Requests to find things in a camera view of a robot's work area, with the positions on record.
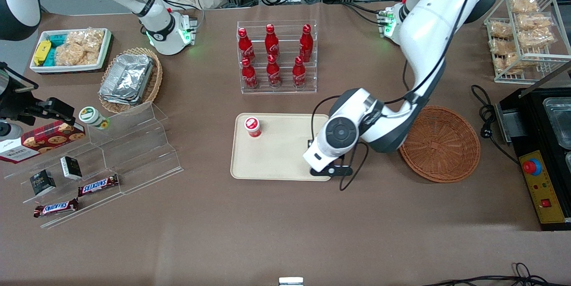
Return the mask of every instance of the white jar lid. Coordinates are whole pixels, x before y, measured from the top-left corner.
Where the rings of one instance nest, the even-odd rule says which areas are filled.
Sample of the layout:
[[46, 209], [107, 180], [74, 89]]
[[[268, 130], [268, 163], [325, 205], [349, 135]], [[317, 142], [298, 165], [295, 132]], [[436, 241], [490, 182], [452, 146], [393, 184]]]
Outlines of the white jar lid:
[[84, 107], [79, 111], [79, 119], [87, 124], [96, 122], [98, 118], [99, 111], [94, 107]]
[[248, 132], [255, 132], [260, 129], [260, 122], [257, 118], [251, 116], [245, 120], [244, 126]]

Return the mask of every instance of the snickers bar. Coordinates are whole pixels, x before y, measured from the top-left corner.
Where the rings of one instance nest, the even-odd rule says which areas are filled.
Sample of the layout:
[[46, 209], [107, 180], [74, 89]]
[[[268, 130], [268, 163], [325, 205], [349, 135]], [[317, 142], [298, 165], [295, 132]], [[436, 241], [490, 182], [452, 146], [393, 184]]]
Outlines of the snickers bar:
[[98, 190], [101, 190], [101, 189], [104, 189], [107, 187], [111, 187], [111, 186], [115, 186], [118, 184], [119, 184], [119, 179], [117, 178], [117, 175], [114, 174], [114, 175], [110, 176], [109, 178], [99, 180], [98, 182], [88, 184], [87, 186], [84, 186], [84, 187], [77, 188], [78, 189], [77, 196], [81, 197], [81, 196], [87, 195], [88, 193], [96, 192]]
[[64, 203], [47, 205], [47, 206], [37, 206], [34, 210], [34, 217], [45, 217], [49, 215], [54, 215], [56, 213], [66, 213], [77, 211], [79, 209], [79, 203], [77, 198], [66, 201]]

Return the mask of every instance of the teal package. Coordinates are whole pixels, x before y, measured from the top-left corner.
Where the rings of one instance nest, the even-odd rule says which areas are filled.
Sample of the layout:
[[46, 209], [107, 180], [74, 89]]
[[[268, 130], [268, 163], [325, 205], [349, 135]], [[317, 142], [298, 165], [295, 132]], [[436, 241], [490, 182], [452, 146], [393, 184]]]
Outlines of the teal package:
[[66, 37], [67, 37], [67, 35], [65, 35], [65, 34], [51, 35], [50, 36], [51, 46], [57, 47], [57, 46], [63, 45], [63, 43], [66, 41]]
[[47, 53], [47, 58], [46, 58], [45, 62], [43, 63], [43, 66], [55, 66], [55, 48], [52, 48]]

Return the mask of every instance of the red cookie box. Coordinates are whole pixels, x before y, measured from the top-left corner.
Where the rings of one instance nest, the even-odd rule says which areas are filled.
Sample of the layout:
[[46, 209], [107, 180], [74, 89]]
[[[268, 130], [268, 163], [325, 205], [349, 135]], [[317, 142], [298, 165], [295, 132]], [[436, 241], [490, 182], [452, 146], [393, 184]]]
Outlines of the red cookie box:
[[19, 163], [84, 137], [81, 125], [76, 123], [72, 127], [63, 121], [55, 121], [15, 140], [0, 142], [0, 160]]

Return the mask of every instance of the coca-cola bottle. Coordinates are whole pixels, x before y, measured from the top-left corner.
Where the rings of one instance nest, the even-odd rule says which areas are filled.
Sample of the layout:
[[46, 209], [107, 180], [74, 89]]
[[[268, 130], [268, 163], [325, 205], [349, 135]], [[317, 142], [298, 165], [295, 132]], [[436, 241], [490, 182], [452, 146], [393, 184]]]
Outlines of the coca-cola bottle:
[[280, 58], [280, 42], [274, 34], [273, 24], [265, 26], [265, 51], [276, 56], [276, 60]]
[[257, 89], [260, 86], [256, 79], [256, 70], [250, 66], [249, 58], [242, 59], [242, 78], [248, 89]]
[[276, 56], [268, 55], [268, 66], [265, 68], [268, 72], [269, 86], [272, 88], [281, 87], [280, 67], [276, 64]]
[[240, 40], [238, 41], [238, 47], [240, 48], [240, 54], [243, 58], [249, 58], [250, 63], [256, 62], [256, 55], [253, 52], [253, 44], [252, 41], [248, 37], [248, 33], [246, 32], [246, 28], [238, 28], [238, 36]]
[[311, 25], [306, 24], [303, 26], [302, 37], [299, 38], [299, 56], [303, 58], [304, 62], [309, 62], [313, 51], [314, 38], [311, 36]]
[[303, 66], [303, 58], [297, 56], [295, 58], [295, 65], [292, 71], [294, 74], [294, 86], [300, 90], [306, 87], [306, 67]]

